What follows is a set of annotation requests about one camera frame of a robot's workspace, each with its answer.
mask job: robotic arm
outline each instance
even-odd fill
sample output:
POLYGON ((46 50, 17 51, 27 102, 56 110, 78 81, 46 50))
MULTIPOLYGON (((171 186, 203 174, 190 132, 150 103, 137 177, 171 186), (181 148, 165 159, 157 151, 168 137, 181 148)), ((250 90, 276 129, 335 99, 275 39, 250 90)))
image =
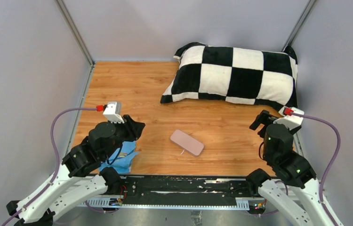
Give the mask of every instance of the robotic arm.
POLYGON ((109 102, 103 115, 108 121, 101 122, 92 129, 81 144, 73 147, 63 158, 55 180, 50 183, 53 174, 32 194, 21 201, 7 204, 8 213, 20 219, 15 226, 52 226, 76 205, 95 195, 116 190, 120 176, 114 168, 105 168, 90 181, 65 193, 76 182, 97 169, 106 161, 124 141, 138 140, 142 134, 144 123, 135 122, 129 115, 120 116, 120 103, 109 102), (23 206, 42 189, 48 189, 27 208, 23 206))
MULTIPOLYGON (((304 113, 296 108, 293 110, 300 114, 304 113)), ((301 117, 289 115, 277 118, 268 111, 262 111, 250 128, 255 130, 260 124, 264 124, 258 132, 259 136, 264 138, 262 158, 272 167, 276 176, 290 186, 305 210, 280 190, 262 169, 248 175, 250 192, 272 202, 293 225, 333 226, 335 224, 320 202, 318 194, 320 183, 314 170, 307 159, 293 151, 293 134, 300 129, 302 120, 301 117)), ((327 206, 337 225, 342 226, 326 197, 323 199, 323 204, 327 206)))

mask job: wood grain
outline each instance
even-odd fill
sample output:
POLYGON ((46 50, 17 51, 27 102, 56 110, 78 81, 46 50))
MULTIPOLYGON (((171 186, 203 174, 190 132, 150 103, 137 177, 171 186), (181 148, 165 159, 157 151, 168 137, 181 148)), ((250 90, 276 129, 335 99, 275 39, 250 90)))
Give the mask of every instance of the wood grain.
MULTIPOLYGON (((177 69, 176 62, 99 62, 95 66, 84 106, 120 101, 122 114, 146 123, 136 143, 139 154, 133 160, 131 173, 245 176, 262 168, 274 175, 259 159, 262 139, 249 125, 263 109, 278 113, 268 106, 217 100, 160 104, 177 69), (176 129, 204 143, 199 157, 180 154, 182 150, 169 140, 176 129)), ((74 145, 102 121, 105 118, 101 113, 82 112, 74 145)))

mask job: pink power bank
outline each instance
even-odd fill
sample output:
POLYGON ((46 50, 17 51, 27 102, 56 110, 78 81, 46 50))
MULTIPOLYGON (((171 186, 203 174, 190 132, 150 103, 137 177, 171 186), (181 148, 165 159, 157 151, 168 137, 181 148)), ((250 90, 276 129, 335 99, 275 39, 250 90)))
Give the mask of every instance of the pink power bank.
POLYGON ((180 131, 179 129, 175 130, 175 132, 171 135, 170 139, 176 145, 180 146, 185 151, 190 152, 196 157, 199 156, 199 154, 204 149, 204 144, 202 142, 180 131))

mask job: gray floor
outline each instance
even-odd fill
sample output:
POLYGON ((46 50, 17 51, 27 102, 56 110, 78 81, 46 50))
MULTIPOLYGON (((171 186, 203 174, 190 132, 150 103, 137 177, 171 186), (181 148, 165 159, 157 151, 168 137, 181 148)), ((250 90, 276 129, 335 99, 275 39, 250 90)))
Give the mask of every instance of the gray floor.
POLYGON ((290 226, 282 214, 257 219, 237 210, 154 210, 121 209, 113 214, 100 214, 88 208, 74 208, 59 222, 70 226, 290 226))

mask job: checkered pillow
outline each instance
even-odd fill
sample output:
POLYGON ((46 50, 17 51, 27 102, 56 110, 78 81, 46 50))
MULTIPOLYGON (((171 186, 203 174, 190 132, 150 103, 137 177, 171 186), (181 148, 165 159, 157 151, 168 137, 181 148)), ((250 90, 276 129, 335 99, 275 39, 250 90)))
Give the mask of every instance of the checkered pillow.
POLYGON ((284 106, 297 107, 297 57, 292 47, 277 53, 192 42, 174 58, 179 69, 162 104, 190 98, 269 105, 280 112, 284 106))

